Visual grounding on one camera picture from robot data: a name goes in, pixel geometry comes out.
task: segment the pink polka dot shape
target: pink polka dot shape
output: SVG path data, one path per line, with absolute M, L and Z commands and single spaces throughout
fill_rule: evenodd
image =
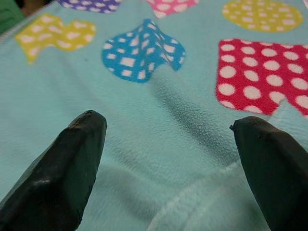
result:
M 271 115 L 288 100 L 308 115 L 308 46 L 224 39 L 216 97 L 225 107 Z
M 147 0 L 157 18 L 181 13 L 199 3 L 199 0 Z

